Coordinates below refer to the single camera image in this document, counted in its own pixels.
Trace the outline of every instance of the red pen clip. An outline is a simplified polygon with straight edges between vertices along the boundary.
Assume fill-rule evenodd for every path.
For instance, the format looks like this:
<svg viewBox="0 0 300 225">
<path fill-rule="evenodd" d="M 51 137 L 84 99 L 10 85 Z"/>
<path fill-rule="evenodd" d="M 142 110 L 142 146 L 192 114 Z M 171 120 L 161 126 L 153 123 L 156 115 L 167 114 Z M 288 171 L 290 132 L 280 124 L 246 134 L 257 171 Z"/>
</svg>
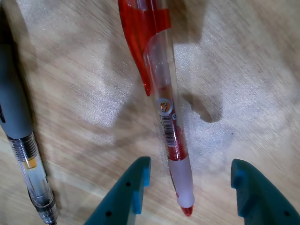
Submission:
<svg viewBox="0 0 300 225">
<path fill-rule="evenodd" d="M 123 31 L 140 72 L 147 96 L 151 95 L 151 78 L 143 54 L 149 40 L 171 28 L 169 10 L 164 0 L 118 0 Z"/>
</svg>

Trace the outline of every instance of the red pen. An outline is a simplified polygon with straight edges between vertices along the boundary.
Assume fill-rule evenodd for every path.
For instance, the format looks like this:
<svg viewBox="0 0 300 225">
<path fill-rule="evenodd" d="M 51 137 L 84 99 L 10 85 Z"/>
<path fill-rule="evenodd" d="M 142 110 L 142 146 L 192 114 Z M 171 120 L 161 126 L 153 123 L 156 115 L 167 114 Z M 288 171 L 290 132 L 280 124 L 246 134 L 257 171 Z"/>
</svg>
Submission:
<svg viewBox="0 0 300 225">
<path fill-rule="evenodd" d="M 171 22 L 165 0 L 118 0 L 131 54 L 148 96 L 155 99 L 170 176 L 186 216 L 194 208 L 193 177 L 178 102 Z"/>
</svg>

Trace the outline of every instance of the teal plastic part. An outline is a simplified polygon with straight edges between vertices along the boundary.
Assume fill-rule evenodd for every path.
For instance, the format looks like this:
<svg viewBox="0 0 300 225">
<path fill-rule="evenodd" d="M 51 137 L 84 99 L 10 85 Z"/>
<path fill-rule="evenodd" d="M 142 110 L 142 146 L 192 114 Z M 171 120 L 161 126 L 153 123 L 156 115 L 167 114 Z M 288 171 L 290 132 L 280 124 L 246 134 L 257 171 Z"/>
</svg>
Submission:
<svg viewBox="0 0 300 225">
<path fill-rule="evenodd" d="M 138 158 L 120 177 L 86 225 L 134 225 L 141 214 L 144 186 L 149 186 L 151 158 Z"/>
<path fill-rule="evenodd" d="M 300 216 L 281 192 L 253 165 L 234 159 L 231 187 L 245 225 L 300 225 Z"/>
</svg>

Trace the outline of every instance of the clear plastic pen barrel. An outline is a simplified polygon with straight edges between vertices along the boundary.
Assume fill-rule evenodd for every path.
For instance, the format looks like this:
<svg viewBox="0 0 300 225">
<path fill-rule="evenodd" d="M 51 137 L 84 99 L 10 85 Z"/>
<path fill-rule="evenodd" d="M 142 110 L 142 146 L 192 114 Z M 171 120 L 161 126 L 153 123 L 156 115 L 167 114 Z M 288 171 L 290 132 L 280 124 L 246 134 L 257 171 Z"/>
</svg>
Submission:
<svg viewBox="0 0 300 225">
<path fill-rule="evenodd" d="M 23 172 L 33 205 L 44 223 L 56 224 L 56 203 L 46 179 L 34 134 L 21 139 L 8 137 L 8 140 Z"/>
<path fill-rule="evenodd" d="M 184 136 L 171 22 L 166 0 L 118 0 L 125 38 L 164 135 L 170 176 L 185 215 L 193 212 L 193 177 Z"/>
</svg>

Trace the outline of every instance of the sticker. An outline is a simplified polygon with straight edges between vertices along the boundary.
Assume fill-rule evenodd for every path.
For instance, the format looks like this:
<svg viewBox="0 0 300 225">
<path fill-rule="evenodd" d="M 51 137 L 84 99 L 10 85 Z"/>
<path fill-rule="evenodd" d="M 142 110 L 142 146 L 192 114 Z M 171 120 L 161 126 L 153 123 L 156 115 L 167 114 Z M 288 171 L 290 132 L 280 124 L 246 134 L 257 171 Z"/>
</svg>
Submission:
<svg viewBox="0 0 300 225">
<path fill-rule="evenodd" d="M 159 113 L 162 116 L 167 116 L 169 115 L 172 110 L 173 110 L 173 104 L 172 101 L 170 101 L 167 98 L 160 98 L 158 100 L 158 108 L 159 108 Z"/>
</svg>

